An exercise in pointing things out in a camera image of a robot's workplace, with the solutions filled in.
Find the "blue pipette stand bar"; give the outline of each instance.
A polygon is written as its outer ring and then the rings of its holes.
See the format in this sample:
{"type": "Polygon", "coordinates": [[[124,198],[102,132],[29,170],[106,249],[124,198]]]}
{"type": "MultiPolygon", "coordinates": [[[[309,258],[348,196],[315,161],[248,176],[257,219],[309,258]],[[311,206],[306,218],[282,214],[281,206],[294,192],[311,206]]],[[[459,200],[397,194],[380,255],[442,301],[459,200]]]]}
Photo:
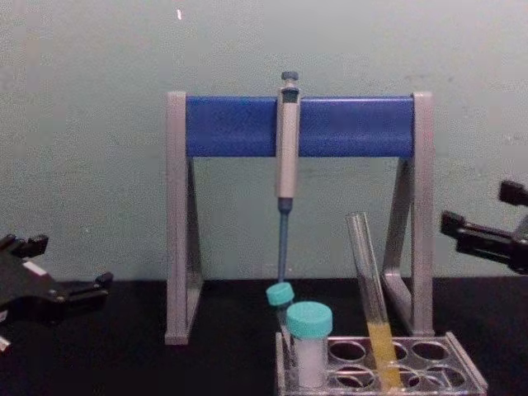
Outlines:
{"type": "MultiPolygon", "coordinates": [[[[414,336],[433,335],[431,94],[304,97],[300,108],[301,157],[399,158],[382,279],[408,331],[414,336]],[[411,289],[399,273],[410,210],[411,289]]],[[[168,93],[168,345],[188,343],[202,285],[192,159],[274,157],[275,141],[276,97],[168,93]]]]}

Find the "test tube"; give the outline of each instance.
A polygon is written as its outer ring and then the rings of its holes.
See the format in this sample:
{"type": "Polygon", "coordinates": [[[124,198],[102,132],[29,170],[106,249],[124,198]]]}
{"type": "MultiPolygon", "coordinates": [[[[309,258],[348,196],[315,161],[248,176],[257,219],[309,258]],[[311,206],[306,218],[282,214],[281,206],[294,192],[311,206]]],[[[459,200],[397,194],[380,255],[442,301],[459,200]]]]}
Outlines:
{"type": "Polygon", "coordinates": [[[374,352],[382,388],[385,391],[392,388],[402,388],[398,369],[389,367],[391,363],[396,361],[396,353],[392,343],[389,318],[374,249],[370,240],[366,213],[349,214],[346,217],[346,222],[356,263],[357,280],[360,284],[361,302],[369,329],[370,344],[374,352]]]}
{"type": "Polygon", "coordinates": [[[275,308],[279,329],[291,357],[291,335],[286,327],[286,310],[294,302],[294,290],[289,282],[279,282],[267,288],[266,297],[268,303],[275,308]]]}
{"type": "Polygon", "coordinates": [[[328,334],[332,332],[332,310],[313,301],[292,304],[286,311],[286,324],[294,336],[299,386],[324,386],[327,383],[328,334]]]}

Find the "white liquid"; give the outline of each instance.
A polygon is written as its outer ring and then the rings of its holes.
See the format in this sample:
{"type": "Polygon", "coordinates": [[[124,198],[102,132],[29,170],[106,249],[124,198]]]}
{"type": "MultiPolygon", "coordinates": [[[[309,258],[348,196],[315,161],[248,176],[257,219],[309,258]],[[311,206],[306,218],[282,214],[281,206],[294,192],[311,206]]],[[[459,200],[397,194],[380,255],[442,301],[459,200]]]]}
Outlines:
{"type": "Polygon", "coordinates": [[[295,339],[295,357],[299,370],[299,386],[318,388],[327,380],[327,340],[295,339]]]}

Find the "pipette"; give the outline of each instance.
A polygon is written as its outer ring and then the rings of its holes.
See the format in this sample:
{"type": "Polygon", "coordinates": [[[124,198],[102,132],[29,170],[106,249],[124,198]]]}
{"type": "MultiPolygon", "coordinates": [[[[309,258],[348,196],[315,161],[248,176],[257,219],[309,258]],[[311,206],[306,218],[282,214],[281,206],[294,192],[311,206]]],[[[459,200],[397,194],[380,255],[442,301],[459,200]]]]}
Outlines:
{"type": "Polygon", "coordinates": [[[361,302],[369,329],[370,344],[374,352],[379,380],[384,392],[402,388],[399,370],[390,367],[396,361],[389,318],[381,290],[380,274],[370,240],[366,214],[352,213],[346,217],[350,234],[352,253],[356,263],[357,279],[360,284],[361,302]]]}
{"type": "Polygon", "coordinates": [[[283,72],[277,97],[276,196],[280,212],[278,279],[284,282],[288,249],[288,216],[293,207],[299,159],[300,92],[297,72],[283,72]]]}

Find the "yellow liquid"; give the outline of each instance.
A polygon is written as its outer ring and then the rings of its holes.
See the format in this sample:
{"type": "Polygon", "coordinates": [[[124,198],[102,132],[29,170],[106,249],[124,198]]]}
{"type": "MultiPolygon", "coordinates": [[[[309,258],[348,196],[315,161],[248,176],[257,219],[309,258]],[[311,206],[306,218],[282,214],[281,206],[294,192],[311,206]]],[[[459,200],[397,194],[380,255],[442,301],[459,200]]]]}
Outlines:
{"type": "Polygon", "coordinates": [[[396,352],[394,351],[393,337],[389,324],[367,322],[367,326],[383,391],[388,392],[391,388],[402,388],[399,370],[388,367],[389,364],[396,361],[396,352]]]}

